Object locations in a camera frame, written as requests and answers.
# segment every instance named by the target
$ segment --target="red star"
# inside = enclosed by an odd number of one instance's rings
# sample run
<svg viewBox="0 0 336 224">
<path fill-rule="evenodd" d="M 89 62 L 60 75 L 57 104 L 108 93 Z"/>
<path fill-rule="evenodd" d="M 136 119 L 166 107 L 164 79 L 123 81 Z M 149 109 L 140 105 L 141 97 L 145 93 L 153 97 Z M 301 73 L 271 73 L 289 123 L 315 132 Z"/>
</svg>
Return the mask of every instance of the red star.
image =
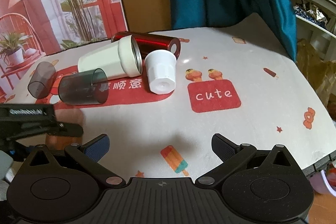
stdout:
<svg viewBox="0 0 336 224">
<path fill-rule="evenodd" d="M 137 178 L 144 178 L 145 176 L 144 176 L 144 172 L 140 172 L 139 170 L 138 170 L 138 173 L 135 175 Z"/>
</svg>

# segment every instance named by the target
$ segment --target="metal bolt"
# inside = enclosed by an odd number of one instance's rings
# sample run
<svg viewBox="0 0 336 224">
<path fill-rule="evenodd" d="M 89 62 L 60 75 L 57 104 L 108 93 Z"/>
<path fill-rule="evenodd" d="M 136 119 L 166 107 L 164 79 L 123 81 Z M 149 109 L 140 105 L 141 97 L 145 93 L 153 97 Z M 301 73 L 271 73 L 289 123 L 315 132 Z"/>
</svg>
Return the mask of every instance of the metal bolt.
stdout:
<svg viewBox="0 0 336 224">
<path fill-rule="evenodd" d="M 205 185 L 210 185 L 213 184 L 215 182 L 215 179 L 212 177 L 201 177 L 198 179 L 198 182 L 200 184 L 205 184 Z"/>
<path fill-rule="evenodd" d="M 123 179 L 120 177 L 109 177 L 106 179 L 106 183 L 111 185 L 118 185 L 123 182 Z"/>
</svg>

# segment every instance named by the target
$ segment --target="white plant pot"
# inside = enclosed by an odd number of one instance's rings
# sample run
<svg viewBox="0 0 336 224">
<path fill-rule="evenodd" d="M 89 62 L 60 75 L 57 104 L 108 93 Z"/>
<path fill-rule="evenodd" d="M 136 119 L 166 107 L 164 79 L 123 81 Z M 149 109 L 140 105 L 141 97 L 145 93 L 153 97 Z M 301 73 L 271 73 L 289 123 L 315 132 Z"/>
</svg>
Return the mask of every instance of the white plant pot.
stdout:
<svg viewBox="0 0 336 224">
<path fill-rule="evenodd" d="M 23 59 L 23 53 L 21 49 L 18 49 L 15 53 L 12 53 L 11 55 L 7 56 L 8 61 L 10 65 L 18 65 L 24 61 Z"/>
</svg>

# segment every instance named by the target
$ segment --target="poster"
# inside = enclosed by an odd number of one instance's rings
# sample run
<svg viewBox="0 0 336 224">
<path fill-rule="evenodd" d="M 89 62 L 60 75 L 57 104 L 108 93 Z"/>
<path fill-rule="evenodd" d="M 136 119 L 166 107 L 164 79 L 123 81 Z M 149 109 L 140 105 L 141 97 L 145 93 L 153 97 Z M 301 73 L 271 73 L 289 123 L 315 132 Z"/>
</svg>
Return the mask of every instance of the poster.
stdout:
<svg viewBox="0 0 336 224">
<path fill-rule="evenodd" d="M 0 0 L 0 102 L 41 57 L 126 30 L 121 0 Z"/>
</svg>

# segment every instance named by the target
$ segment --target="chicken drumstick illustration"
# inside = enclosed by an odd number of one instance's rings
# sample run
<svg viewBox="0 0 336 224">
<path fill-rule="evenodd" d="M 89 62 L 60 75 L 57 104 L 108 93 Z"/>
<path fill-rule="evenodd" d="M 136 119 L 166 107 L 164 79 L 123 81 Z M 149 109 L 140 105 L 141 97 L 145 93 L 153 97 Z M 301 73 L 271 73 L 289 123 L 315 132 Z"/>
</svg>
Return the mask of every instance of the chicken drumstick illustration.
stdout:
<svg viewBox="0 0 336 224">
<path fill-rule="evenodd" d="M 209 77 L 213 80 L 223 80 L 223 73 L 219 70 L 210 69 L 208 70 Z"/>
<path fill-rule="evenodd" d="M 185 71 L 185 78 L 192 82 L 202 82 L 202 73 L 198 70 L 188 69 Z"/>
</svg>

